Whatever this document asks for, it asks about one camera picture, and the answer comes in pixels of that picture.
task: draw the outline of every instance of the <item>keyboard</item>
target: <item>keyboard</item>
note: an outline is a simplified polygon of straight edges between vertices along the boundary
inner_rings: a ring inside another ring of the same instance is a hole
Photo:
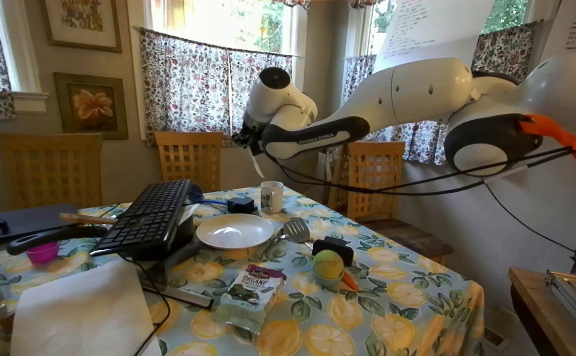
[[[148,185],[92,248],[90,256],[168,252],[190,187],[190,179]]]

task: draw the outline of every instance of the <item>picture frame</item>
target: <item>picture frame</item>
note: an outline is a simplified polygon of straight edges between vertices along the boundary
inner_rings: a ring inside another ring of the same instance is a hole
[[[123,79],[54,73],[64,133],[128,139]]]
[[[40,0],[50,45],[121,52],[116,0]]]

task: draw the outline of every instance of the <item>lemon pattern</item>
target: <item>lemon pattern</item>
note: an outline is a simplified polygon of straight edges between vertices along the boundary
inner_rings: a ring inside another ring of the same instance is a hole
[[[265,245],[233,251],[203,249],[170,270],[170,284],[216,300],[248,264],[281,269],[288,279],[277,296],[261,333],[216,322],[213,311],[168,300],[171,314],[157,332],[168,356],[394,356],[480,355],[484,331],[484,291],[473,281],[390,241],[298,192],[285,189],[284,209],[268,218],[279,230],[292,217],[302,217],[312,239],[344,239],[354,250],[346,270],[360,287],[323,288],[311,274],[311,250],[303,244],[280,243],[264,255]],[[210,192],[207,199],[250,197],[259,188]],[[109,216],[120,214],[121,205]],[[99,216],[108,207],[82,210]],[[222,214],[202,205],[196,225]],[[33,266],[26,255],[0,250],[0,286],[12,311],[26,289],[96,268],[116,255],[89,257],[96,239],[62,241],[57,259]],[[152,322],[167,308],[157,295],[145,293]],[[10,350],[10,336],[0,332],[0,356]]]

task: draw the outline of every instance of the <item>green ball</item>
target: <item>green ball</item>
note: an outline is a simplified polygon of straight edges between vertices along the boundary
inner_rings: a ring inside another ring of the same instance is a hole
[[[315,256],[312,269],[323,278],[335,279],[343,273],[343,259],[333,250],[323,250]]]

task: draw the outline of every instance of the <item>snack bag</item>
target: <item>snack bag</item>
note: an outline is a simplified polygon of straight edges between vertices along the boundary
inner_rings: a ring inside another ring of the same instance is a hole
[[[259,334],[285,281],[278,270],[249,265],[220,298],[216,318]]]

